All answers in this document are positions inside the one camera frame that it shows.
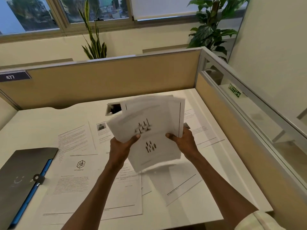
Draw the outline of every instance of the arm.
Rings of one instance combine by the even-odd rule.
[[[63,226],[62,230],[96,230],[99,227],[100,219],[106,199],[108,198],[113,181],[123,167],[128,157],[130,147],[140,135],[133,136],[128,142],[121,143],[115,138],[111,139],[109,161],[96,184],[85,200],[81,203],[75,213]]]
[[[235,228],[241,220],[258,209],[236,191],[198,151],[192,132],[186,127],[182,138],[173,134],[166,137],[174,141],[185,157],[196,167],[209,188],[223,218]]]

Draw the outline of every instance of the person's right arm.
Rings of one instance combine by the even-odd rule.
[[[246,216],[258,210],[222,178],[201,155],[190,130],[184,127],[182,138],[169,133],[166,134],[166,137],[174,141],[185,157],[196,167],[217,203],[223,218],[232,228],[235,228]]]

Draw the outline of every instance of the potted plant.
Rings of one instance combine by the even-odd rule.
[[[106,44],[105,43],[103,43],[102,45],[100,44],[97,21],[95,21],[95,34],[96,34],[96,38],[97,38],[96,40],[93,37],[92,29],[89,25],[90,8],[89,8],[88,0],[85,1],[84,10],[83,10],[83,8],[82,8],[82,11],[79,8],[78,8],[78,10],[79,10],[80,16],[82,17],[82,19],[85,23],[85,26],[86,26],[86,29],[88,31],[88,34],[90,36],[90,41],[91,41],[91,45],[90,45],[87,42],[87,40],[84,38],[87,42],[87,45],[88,45],[88,48],[87,48],[87,46],[85,46],[85,47],[82,46],[84,52],[86,53],[87,57],[90,60],[106,58]]]
[[[205,46],[210,51],[218,51],[227,55],[227,50],[221,46],[222,43],[225,43],[222,37],[226,35],[231,37],[238,34],[238,32],[233,29],[220,30],[217,28],[218,24],[222,19],[234,16],[235,11],[247,1],[249,0],[191,0],[188,6],[191,4],[198,5],[196,16],[202,25],[191,29],[195,33],[189,34],[193,38],[188,48]],[[221,14],[218,14],[218,11],[224,7],[226,2],[227,5],[221,11]],[[227,62],[225,57],[220,56],[220,58]]]

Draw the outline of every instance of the number 477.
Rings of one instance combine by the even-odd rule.
[[[14,75],[6,76],[6,79],[15,79]]]

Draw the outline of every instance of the plaid sleeve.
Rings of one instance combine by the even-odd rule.
[[[235,230],[285,230],[267,213],[255,211],[246,216]]]

